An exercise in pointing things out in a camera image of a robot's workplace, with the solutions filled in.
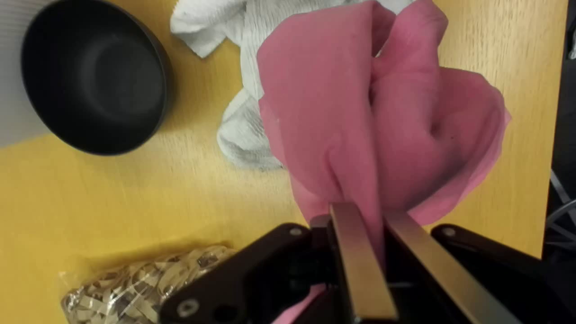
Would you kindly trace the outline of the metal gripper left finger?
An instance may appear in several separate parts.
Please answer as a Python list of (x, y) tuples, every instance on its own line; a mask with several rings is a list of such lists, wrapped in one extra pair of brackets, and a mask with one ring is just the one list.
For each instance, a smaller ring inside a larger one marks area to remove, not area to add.
[(352, 324), (395, 322), (397, 311), (390, 290), (356, 205), (334, 203), (330, 227), (338, 243)]

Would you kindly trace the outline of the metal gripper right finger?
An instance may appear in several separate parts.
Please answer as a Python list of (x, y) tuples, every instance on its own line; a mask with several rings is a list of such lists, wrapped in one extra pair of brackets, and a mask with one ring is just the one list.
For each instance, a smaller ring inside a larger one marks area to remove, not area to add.
[(410, 216), (386, 214), (386, 228), (471, 324), (519, 324), (455, 257)]

